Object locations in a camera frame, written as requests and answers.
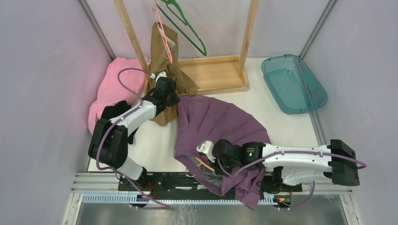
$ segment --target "wooden post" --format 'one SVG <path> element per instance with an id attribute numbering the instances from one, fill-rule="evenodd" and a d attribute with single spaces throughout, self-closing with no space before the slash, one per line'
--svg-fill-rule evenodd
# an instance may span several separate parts
<path id="1" fill-rule="evenodd" d="M 138 60 L 143 70 L 148 71 L 148 65 L 145 61 L 144 54 L 142 53 L 141 47 L 139 46 L 136 33 L 134 32 L 133 25 L 131 24 L 129 14 L 127 14 L 126 7 L 124 6 L 123 0 L 115 0 L 117 10 L 123 21 L 124 27 L 126 28 L 127 34 L 129 35 L 130 41 L 133 44 L 134 50 L 137 54 Z"/>
<path id="2" fill-rule="evenodd" d="M 254 24 L 254 19 L 256 18 L 258 4 L 259 0 L 252 0 L 250 2 L 249 15 L 247 17 L 247 22 L 246 22 L 245 37 L 243 38 L 242 51 L 240 52 L 240 58 L 238 62 L 239 77 L 242 77 L 242 73 L 245 70 L 247 50 L 249 49 L 249 42 L 250 42 L 250 37 L 252 36 L 253 24 Z"/>

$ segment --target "pink hanger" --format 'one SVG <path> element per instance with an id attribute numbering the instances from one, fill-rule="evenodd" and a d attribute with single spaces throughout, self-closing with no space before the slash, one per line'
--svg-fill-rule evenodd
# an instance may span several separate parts
<path id="1" fill-rule="evenodd" d="M 164 47 L 166 49 L 166 53 L 168 56 L 168 60 L 170 60 L 170 63 L 173 63 L 173 56 L 171 55 L 171 50 L 170 47 L 168 45 L 168 41 L 167 41 L 167 37 L 166 37 L 166 33 L 164 32 L 164 28 L 163 28 L 163 24 L 161 22 L 161 16 L 159 14 L 159 10 L 158 10 L 158 2 L 157 0 L 155 0 L 155 8 L 152 8 L 152 11 L 155 14 L 155 24 L 156 27 L 158 28 L 160 34 L 161 34 L 161 38 L 164 44 Z"/>

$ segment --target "green hanger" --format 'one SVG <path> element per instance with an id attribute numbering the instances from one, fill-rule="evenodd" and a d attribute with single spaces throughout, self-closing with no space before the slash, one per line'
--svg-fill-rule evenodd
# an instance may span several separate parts
<path id="1" fill-rule="evenodd" d="M 187 21 L 187 19 L 185 18 L 185 16 L 184 16 L 184 13 L 183 13 L 183 11 L 181 10 L 181 8 L 180 8 L 180 6 L 178 5 L 178 3 L 176 2 L 176 0 L 161 0 L 162 2 L 164 2 L 165 4 L 166 4 L 166 6 L 167 6 L 167 8 L 185 25 L 185 26 L 188 26 L 189 27 L 189 29 L 191 29 L 191 31 L 193 32 L 193 34 L 196 36 L 196 38 L 199 40 L 199 42 L 202 44 L 202 47 L 203 47 L 203 50 L 201 49 L 201 48 L 199 48 L 199 46 L 197 46 L 196 45 L 196 43 L 195 42 L 193 42 L 189 37 L 188 37 L 188 35 L 186 35 L 185 33 L 184 33 L 184 31 L 181 29 L 181 28 L 179 28 L 178 26 L 177 26 L 177 24 L 174 22 L 174 21 L 172 21 L 171 20 L 171 18 L 163 11 L 163 9 L 159 6 L 159 4 L 158 4 L 158 8 L 159 8 L 159 10 L 165 15 L 165 17 L 168 19 L 168 20 L 170 20 L 170 22 L 188 39 L 188 41 L 193 45 L 193 46 L 195 46 L 195 48 L 196 49 L 198 49 L 199 50 L 199 52 L 200 53 L 202 53 L 202 55 L 207 55 L 207 51 L 206 51 L 206 47 L 205 47 L 205 44 L 203 43 L 203 41 L 202 41 L 202 39 L 200 39 L 200 37 L 199 37 L 199 35 L 195 32 L 195 30 L 193 29 L 193 27 L 189 24 L 189 22 Z M 180 13 L 180 15 L 181 15 L 181 17 L 179 17 L 178 15 L 177 15 L 177 13 L 175 13 L 170 7 L 169 7 L 169 5 L 173 5 L 174 7 L 176 7 L 176 9 L 178 10 L 178 12 Z"/>

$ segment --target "blue basket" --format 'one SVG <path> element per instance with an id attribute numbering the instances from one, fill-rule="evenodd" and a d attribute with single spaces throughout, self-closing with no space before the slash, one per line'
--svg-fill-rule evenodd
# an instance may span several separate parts
<path id="1" fill-rule="evenodd" d="M 296 55 L 267 59 L 261 70 L 272 96 L 286 114 L 309 113 L 324 106 L 328 100 L 325 89 Z"/>

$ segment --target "white wall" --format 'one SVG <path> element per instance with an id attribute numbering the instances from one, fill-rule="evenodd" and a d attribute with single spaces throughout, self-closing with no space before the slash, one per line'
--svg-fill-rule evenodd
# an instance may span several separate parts
<path id="1" fill-rule="evenodd" d="M 86 0 L 116 56 L 136 58 L 112 0 Z M 240 54 L 249 0 L 178 0 L 185 17 L 201 37 L 208 56 Z M 328 0 L 260 0 L 248 56 L 300 54 Z M 159 5 L 168 11 L 165 4 Z M 124 0 L 144 55 L 150 58 L 154 0 Z M 178 31 L 160 12 L 162 22 Z M 177 23 L 189 35 L 190 29 Z M 203 57 L 181 34 L 180 58 Z"/>
<path id="2" fill-rule="evenodd" d="M 0 224 L 59 224 L 109 59 L 76 0 L 0 2 Z"/>
<path id="3" fill-rule="evenodd" d="M 305 58 L 329 96 L 328 138 L 368 164 L 353 189 L 365 225 L 397 224 L 397 11 L 396 0 L 338 1 Z"/>

